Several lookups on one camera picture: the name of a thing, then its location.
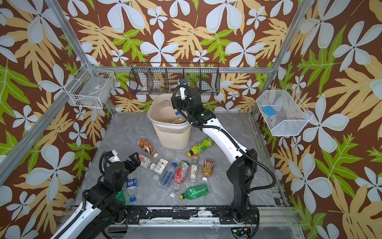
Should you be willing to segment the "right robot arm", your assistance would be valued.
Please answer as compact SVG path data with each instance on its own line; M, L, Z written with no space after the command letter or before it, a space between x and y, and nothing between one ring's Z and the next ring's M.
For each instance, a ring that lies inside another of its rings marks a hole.
M244 223L251 210L250 193L257 190L271 189L276 185L275 174L257 160L257 151L241 145L222 126L217 116L203 106L202 90L178 85L171 96L173 108L177 110L191 126L199 128L208 135L224 152L231 166L226 175L233 185L234 195L231 213L238 223ZM271 183L264 186L251 187L252 180L261 167L271 176Z

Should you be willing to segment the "beige plastic waste bin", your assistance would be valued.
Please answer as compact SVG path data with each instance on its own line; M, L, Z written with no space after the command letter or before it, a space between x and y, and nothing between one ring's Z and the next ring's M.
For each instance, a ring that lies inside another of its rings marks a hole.
M162 146L184 149L190 140L191 124L188 121L181 124L172 123L177 110L173 108L171 97L172 94L156 97L147 112L147 117L152 122Z

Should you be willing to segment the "brown Nescafe coffee bottle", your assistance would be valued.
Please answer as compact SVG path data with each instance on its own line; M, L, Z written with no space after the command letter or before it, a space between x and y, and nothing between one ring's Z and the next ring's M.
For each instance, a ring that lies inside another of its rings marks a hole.
M138 146L143 149L145 152L149 153L152 155L154 158L157 158L159 154L155 151L153 146L145 139L140 139L138 142Z

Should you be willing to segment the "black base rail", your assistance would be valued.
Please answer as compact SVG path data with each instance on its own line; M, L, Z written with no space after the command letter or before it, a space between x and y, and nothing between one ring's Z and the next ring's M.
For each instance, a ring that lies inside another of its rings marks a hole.
M127 224L137 226L231 226L243 227L259 223L260 212L251 206L243 214L232 206L127 206Z

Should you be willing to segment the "dark green soda bottle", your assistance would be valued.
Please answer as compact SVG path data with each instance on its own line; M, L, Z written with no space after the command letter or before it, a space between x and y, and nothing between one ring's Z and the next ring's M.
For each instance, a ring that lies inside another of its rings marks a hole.
M122 190L119 191L119 192L117 193L116 199L117 199L119 202L121 202L123 205L125 205L125 203L126 203L126 199L125 199L125 196L124 196L124 193L123 193Z

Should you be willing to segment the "white green label bottle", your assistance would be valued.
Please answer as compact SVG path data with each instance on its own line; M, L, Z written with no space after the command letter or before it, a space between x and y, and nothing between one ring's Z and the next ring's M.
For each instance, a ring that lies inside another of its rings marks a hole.
M197 156L192 157L192 163L190 164L189 181L196 183L198 179L199 158Z

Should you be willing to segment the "red label drink bottle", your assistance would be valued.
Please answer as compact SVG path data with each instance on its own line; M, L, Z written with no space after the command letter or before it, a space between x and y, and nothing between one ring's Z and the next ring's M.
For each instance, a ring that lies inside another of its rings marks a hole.
M179 184L183 184L186 177L187 177L187 173L188 173L188 170L189 170L189 166L190 164L186 161L181 161L180 164L179 164L179 168L175 174L175 177L174 177L174 181L179 183Z

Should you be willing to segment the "clear blue cap water bottle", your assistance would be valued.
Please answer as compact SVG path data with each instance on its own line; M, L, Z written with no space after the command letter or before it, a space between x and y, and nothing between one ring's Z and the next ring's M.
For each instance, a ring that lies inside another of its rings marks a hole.
M166 169L158 183L158 186L161 189L167 189L171 185L172 180L174 179L174 176L176 174L177 167L178 164L173 162L172 165L168 169Z

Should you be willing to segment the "clear bottle red label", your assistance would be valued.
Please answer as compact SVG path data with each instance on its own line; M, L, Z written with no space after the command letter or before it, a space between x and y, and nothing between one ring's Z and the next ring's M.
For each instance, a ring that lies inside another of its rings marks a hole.
M176 112L176 117L175 119L173 120L172 123L174 124L181 124L181 123L184 123L186 122L187 120L180 114L180 112Z

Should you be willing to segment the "green soda bottle yellow cap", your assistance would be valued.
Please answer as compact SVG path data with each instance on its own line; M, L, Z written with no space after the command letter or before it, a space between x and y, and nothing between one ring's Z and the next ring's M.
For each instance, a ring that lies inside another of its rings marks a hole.
M194 200L209 194L208 186L200 184L187 189L184 193L179 195L180 200Z

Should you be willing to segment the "white mesh basket right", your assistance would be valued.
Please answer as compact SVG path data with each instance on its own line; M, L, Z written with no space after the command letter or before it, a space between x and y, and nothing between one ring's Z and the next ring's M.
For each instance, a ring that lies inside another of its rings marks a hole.
M256 103L273 136L298 136L313 117L313 113L290 87L286 90L265 90ZM265 106L271 106L276 114L267 116L263 112Z

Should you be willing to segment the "small clear bottle white cap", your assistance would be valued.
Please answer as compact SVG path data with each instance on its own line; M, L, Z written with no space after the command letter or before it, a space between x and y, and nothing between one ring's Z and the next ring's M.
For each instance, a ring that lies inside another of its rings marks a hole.
M172 192L170 193L170 197L176 198L176 195L178 191L180 190L180 184L176 181L173 181L171 184L171 190Z

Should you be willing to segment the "green yellow juice bottle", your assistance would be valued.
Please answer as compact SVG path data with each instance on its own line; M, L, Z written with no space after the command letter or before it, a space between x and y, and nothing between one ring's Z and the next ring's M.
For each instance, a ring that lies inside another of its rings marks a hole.
M210 148L214 145L214 141L212 138L207 137L204 139L202 142L194 145L191 147L190 151L187 152L187 156L198 156L200 155L203 151L205 151L207 148Z

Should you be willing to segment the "guava juice bottle pink label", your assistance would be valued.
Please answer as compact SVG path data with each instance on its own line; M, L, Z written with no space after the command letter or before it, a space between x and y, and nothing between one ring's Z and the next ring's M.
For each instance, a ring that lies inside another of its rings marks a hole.
M151 165L151 159L150 158L148 158L142 154L138 154L138 158L140 160L140 166L147 168Z

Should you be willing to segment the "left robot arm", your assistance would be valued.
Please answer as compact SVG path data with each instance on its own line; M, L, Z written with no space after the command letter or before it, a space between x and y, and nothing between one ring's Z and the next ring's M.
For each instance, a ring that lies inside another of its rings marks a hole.
M53 239L94 239L113 223L125 220L126 206L117 194L128 176L141 164L139 153L122 161L115 151L104 151L98 162L101 176L96 185L82 192L82 202L72 216L56 231Z

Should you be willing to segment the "amber tea bottle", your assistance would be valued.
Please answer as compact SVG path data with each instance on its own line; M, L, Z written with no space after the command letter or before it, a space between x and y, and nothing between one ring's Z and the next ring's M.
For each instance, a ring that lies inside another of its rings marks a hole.
M211 159L206 159L202 170L202 181L207 182L211 177L215 162Z

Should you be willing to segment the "white label tea bottle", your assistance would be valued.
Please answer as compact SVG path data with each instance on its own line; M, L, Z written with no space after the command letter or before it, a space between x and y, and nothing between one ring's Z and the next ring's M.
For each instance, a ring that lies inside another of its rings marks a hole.
M167 164L169 163L168 160L161 158L158 163L152 163L150 166L150 169L154 172L153 178L155 180L160 180L161 175L163 171L165 170Z

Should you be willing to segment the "blue object in basket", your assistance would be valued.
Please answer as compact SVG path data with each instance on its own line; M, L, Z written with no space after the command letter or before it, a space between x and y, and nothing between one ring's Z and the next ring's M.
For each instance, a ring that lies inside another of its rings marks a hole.
M276 114L276 111L271 106L263 107L263 112L269 117Z

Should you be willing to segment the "Pepsi bottle blue label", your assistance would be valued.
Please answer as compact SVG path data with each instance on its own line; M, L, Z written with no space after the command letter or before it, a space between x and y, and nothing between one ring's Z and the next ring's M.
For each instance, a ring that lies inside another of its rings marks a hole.
M129 199L130 203L134 203L137 200L136 198L137 188L138 188L137 179L133 176L130 176L126 184L126 197Z

